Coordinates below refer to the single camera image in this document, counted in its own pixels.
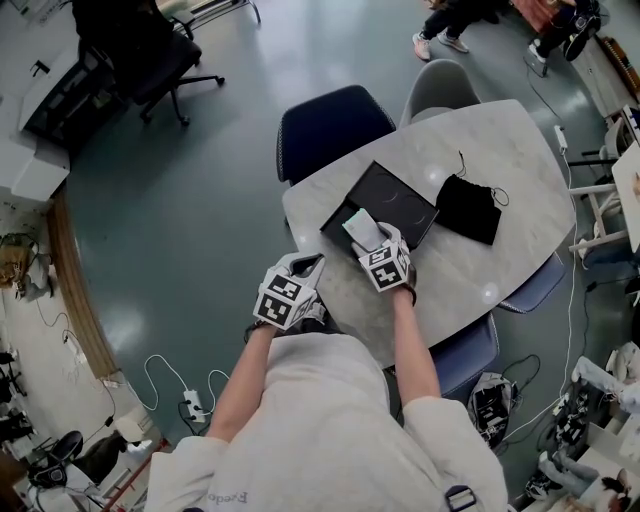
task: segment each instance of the plug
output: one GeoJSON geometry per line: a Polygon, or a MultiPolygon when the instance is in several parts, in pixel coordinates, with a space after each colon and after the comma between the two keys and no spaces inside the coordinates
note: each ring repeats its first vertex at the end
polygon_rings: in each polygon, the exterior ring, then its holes
{"type": "Polygon", "coordinates": [[[200,397],[198,396],[198,392],[195,389],[190,389],[184,392],[184,401],[189,408],[189,419],[196,423],[204,423],[205,417],[202,413],[198,413],[198,411],[202,411],[202,403],[200,402],[200,397]]]}

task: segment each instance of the blue chair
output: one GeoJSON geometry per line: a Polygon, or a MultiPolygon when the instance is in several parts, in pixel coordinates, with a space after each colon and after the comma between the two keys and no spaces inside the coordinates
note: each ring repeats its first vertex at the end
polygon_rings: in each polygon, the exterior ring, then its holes
{"type": "Polygon", "coordinates": [[[395,129],[389,114],[360,85],[297,105],[280,122],[278,179],[295,185],[395,129]]]}
{"type": "Polygon", "coordinates": [[[442,395],[453,393],[478,377],[500,355],[493,315],[480,317],[430,351],[442,395]]]}
{"type": "Polygon", "coordinates": [[[542,304],[558,286],[564,274],[565,269],[560,256],[554,252],[551,258],[536,270],[535,274],[498,304],[498,307],[514,313],[530,313],[542,304]]]}

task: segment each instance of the tabletop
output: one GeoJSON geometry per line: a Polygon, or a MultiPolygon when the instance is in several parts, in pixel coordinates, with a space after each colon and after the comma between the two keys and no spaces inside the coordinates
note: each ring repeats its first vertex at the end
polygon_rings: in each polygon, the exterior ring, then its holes
{"type": "Polygon", "coordinates": [[[359,263],[319,229],[372,160],[435,204],[444,180],[461,170],[459,151],[466,165],[464,179],[504,189],[509,204],[500,207],[492,246],[434,224],[411,253],[418,272],[417,318],[425,343],[433,346],[513,293],[574,225],[562,172],[522,105],[497,101],[426,119],[354,151],[284,193],[299,250],[326,257],[318,291],[331,316],[382,367],[393,364],[389,297],[376,293],[359,263]]]}

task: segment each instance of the white sneaker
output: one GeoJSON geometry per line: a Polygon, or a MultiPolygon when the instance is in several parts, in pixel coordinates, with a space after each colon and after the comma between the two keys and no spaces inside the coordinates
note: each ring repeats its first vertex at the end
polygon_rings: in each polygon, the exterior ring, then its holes
{"type": "Polygon", "coordinates": [[[450,38],[447,35],[446,30],[438,34],[438,41],[440,41],[445,46],[451,46],[451,48],[453,48],[454,50],[458,50],[460,53],[469,53],[469,47],[458,38],[450,38]]]}
{"type": "Polygon", "coordinates": [[[431,51],[429,50],[429,41],[421,34],[413,34],[413,51],[419,59],[429,62],[431,60],[431,51]]]}
{"type": "Polygon", "coordinates": [[[533,56],[536,59],[538,59],[539,62],[541,62],[542,64],[547,63],[547,59],[545,59],[544,57],[541,57],[540,54],[538,53],[538,47],[535,43],[531,43],[529,45],[529,51],[533,54],[533,56]]]}

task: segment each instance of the floor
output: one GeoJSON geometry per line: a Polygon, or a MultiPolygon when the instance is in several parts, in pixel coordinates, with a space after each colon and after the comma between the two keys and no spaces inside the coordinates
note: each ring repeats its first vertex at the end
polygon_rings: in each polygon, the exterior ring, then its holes
{"type": "MultiPolygon", "coordinates": [[[[275,142],[282,113],[338,87],[364,85],[397,122],[406,95],[422,67],[411,35],[428,16],[421,0],[262,0],[263,24],[239,9],[196,30],[203,49],[197,73],[227,78],[218,88],[205,82],[184,87],[181,105],[191,116],[183,129],[165,98],[143,126],[131,107],[106,126],[73,163],[68,179],[71,215],[93,306],[125,375],[141,399],[154,395],[142,371],[161,353],[189,386],[207,389],[213,368],[230,371],[251,322],[257,284],[265,269],[293,249],[283,223],[275,169],[275,142]]],[[[571,66],[550,59],[546,79],[529,77],[557,119],[528,83],[523,54],[531,30],[515,13],[500,25],[471,26],[469,55],[433,45],[436,58],[461,62],[484,101],[516,98],[529,111],[552,148],[553,125],[562,124],[570,156],[598,148],[605,127],[571,66]]],[[[576,170],[574,184],[595,174],[576,170]]],[[[580,231],[588,229],[579,208],[580,231]]],[[[569,336],[567,308],[571,259],[558,290],[526,316],[496,313],[501,340],[497,365],[537,353],[538,377],[512,417],[518,426],[555,397],[563,382],[569,336]]],[[[571,368],[582,352],[585,285],[626,275],[628,268],[588,272],[578,265],[572,307],[571,368]]],[[[620,285],[588,296],[587,353],[602,362],[628,339],[629,309],[620,285]]],[[[509,377],[523,383],[528,361],[509,377]]],[[[172,441],[187,434],[175,413],[179,381],[158,361],[150,371],[160,392],[153,418],[172,441]]],[[[223,382],[214,378],[218,393],[223,382]]],[[[202,393],[205,406],[210,398],[202,393]]],[[[512,440],[528,433],[523,429],[512,440]]],[[[535,466],[537,431],[501,457],[511,497],[521,494],[535,466]]]]}
{"type": "MultiPolygon", "coordinates": [[[[106,388],[93,376],[73,338],[63,342],[63,330],[68,324],[62,294],[56,291],[51,298],[43,297],[38,303],[28,303],[17,301],[12,291],[3,290],[0,302],[5,313],[0,321],[2,349],[10,346],[18,352],[14,372],[22,373],[19,383],[27,393],[26,397],[18,397],[14,406],[27,413],[36,430],[37,434],[32,436],[33,444],[38,445],[47,438],[60,439],[72,430],[79,430],[86,450],[97,440],[109,436],[114,426],[101,429],[87,443],[114,411],[118,418],[133,409],[137,401],[124,385],[110,388],[110,397],[106,388]]],[[[124,383],[121,375],[112,379],[124,383]]],[[[146,455],[146,452],[135,449],[121,454],[101,489],[107,489],[123,471],[135,471],[146,455]]],[[[145,484],[143,480],[147,477],[143,475],[136,483],[145,484]]],[[[123,502],[130,497],[130,494],[125,495],[123,502]]],[[[46,492],[40,500],[48,512],[59,510],[57,506],[66,503],[63,501],[57,505],[53,495],[46,492]]]]}

